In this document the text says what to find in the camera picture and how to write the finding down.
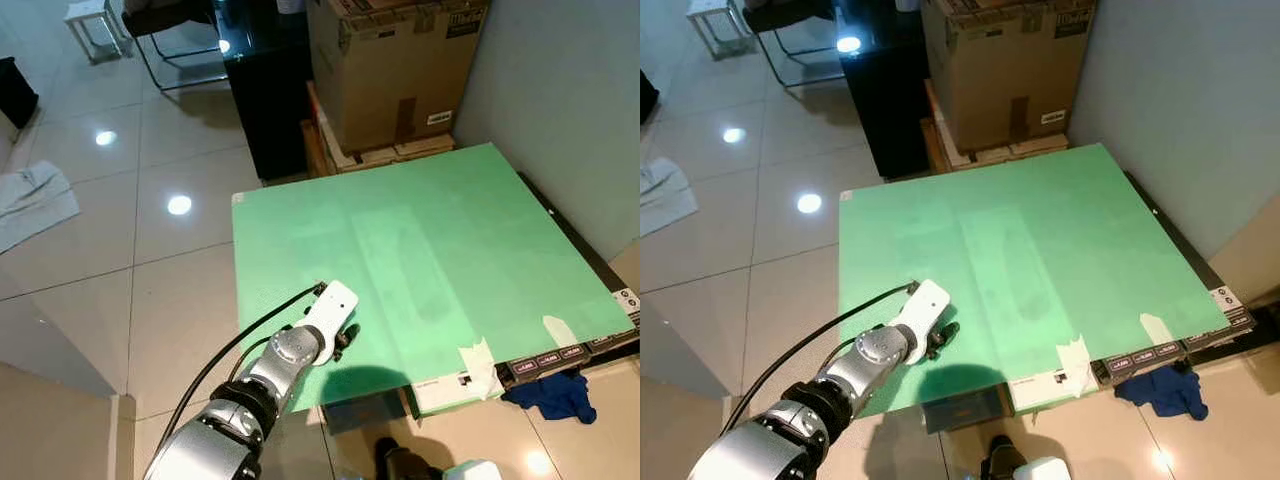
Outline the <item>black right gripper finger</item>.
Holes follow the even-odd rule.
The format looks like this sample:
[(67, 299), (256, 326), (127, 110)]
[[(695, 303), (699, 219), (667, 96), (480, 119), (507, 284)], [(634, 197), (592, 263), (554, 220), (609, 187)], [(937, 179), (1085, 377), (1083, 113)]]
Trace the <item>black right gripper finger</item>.
[(1012, 439), (1007, 435), (992, 438), (987, 456), (980, 461), (980, 480), (1012, 479)]
[(416, 454), (399, 445), (394, 438), (380, 438), (374, 444), (376, 480), (416, 479)]

